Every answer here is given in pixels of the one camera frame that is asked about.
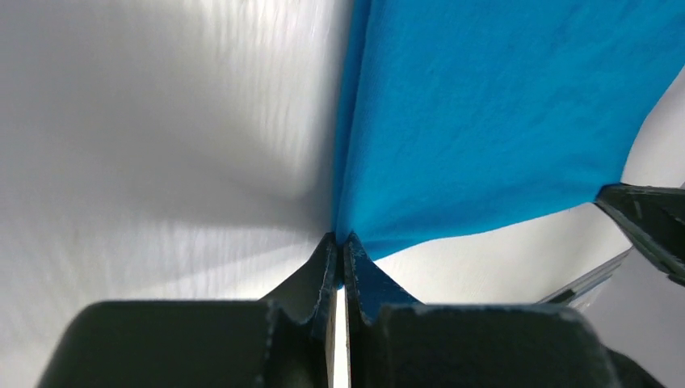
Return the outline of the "blue polo shirt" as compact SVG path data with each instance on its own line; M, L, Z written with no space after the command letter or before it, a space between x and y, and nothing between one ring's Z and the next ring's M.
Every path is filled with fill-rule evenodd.
M617 183L684 64L681 1L358 1L332 228L374 259Z

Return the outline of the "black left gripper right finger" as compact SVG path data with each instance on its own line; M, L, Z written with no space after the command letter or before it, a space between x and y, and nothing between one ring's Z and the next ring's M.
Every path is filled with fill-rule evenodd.
M419 302L351 234L342 247L353 387L619 387L608 350L555 304Z

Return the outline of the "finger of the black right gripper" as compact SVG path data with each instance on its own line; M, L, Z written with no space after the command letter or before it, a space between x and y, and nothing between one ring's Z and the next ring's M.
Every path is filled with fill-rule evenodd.
M625 183L602 187L595 205L674 283L684 285L684 190Z

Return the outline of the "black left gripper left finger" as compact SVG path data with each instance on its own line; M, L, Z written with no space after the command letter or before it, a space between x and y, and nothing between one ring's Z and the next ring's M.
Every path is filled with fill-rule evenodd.
M78 313L42 387L330 387L338 249L258 300L102 301Z

